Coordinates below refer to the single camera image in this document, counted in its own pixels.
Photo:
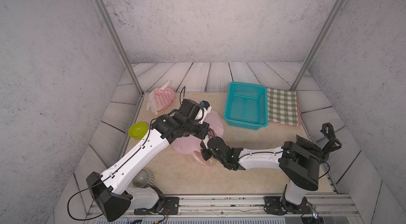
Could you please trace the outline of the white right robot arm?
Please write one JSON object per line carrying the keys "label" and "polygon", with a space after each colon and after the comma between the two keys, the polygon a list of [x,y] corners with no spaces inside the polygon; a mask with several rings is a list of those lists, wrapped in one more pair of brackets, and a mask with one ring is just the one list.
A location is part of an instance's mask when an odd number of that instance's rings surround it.
{"label": "white right robot arm", "polygon": [[283,171],[289,178],[283,195],[266,203],[264,210],[273,215],[312,214],[316,211],[306,198],[308,192],[317,191],[320,179],[320,165],[329,158],[324,147],[300,137],[295,142],[284,142],[281,147],[269,150],[234,148],[225,144],[220,137],[207,137],[200,144],[204,160],[214,158],[228,170],[275,169]]}

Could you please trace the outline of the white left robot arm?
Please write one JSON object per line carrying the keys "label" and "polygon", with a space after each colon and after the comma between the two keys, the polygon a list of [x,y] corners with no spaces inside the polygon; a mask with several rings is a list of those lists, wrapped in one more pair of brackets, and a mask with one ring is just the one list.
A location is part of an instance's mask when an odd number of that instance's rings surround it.
{"label": "white left robot arm", "polygon": [[90,193],[107,221],[116,221],[128,210],[148,209],[160,212],[165,197],[155,186],[131,188],[136,175],[177,138],[209,136],[209,102],[184,99],[179,109],[152,120],[147,134],[119,161],[101,174],[91,173],[86,182]]}

